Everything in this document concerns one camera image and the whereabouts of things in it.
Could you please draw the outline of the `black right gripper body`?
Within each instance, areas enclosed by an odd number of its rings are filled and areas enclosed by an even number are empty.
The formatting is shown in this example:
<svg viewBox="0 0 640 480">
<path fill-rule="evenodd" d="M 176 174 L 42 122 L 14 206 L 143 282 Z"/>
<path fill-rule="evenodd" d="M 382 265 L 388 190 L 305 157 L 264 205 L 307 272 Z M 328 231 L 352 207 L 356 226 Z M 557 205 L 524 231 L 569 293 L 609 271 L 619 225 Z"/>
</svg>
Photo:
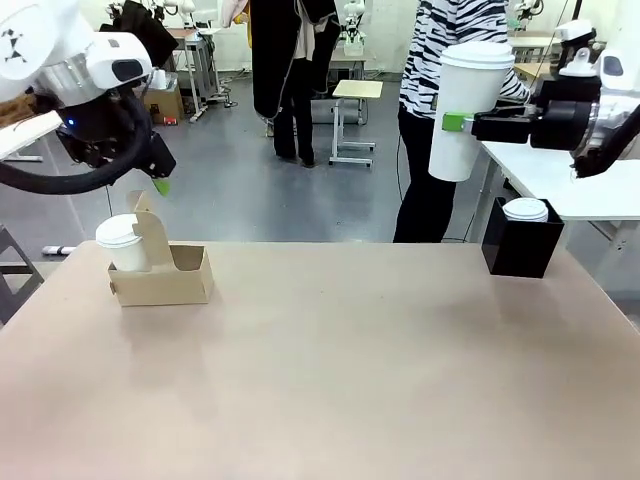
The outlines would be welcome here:
<svg viewBox="0 0 640 480">
<path fill-rule="evenodd" d="M 530 145 L 536 149 L 576 150 L 600 91 L 599 78 L 540 78 L 532 97 L 536 119 Z"/>
</svg>

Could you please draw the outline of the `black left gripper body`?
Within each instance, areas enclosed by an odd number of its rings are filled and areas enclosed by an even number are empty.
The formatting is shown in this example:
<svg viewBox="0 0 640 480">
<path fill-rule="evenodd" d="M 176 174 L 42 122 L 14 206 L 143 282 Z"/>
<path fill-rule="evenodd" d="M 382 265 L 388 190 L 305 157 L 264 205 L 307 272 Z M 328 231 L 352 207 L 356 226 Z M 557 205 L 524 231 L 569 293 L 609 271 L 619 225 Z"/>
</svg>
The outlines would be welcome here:
<svg viewBox="0 0 640 480">
<path fill-rule="evenodd" d="M 94 168 L 130 148 L 136 123 L 149 125 L 148 113 L 134 92 L 107 92 L 57 113 L 62 120 L 57 134 L 71 158 Z"/>
</svg>

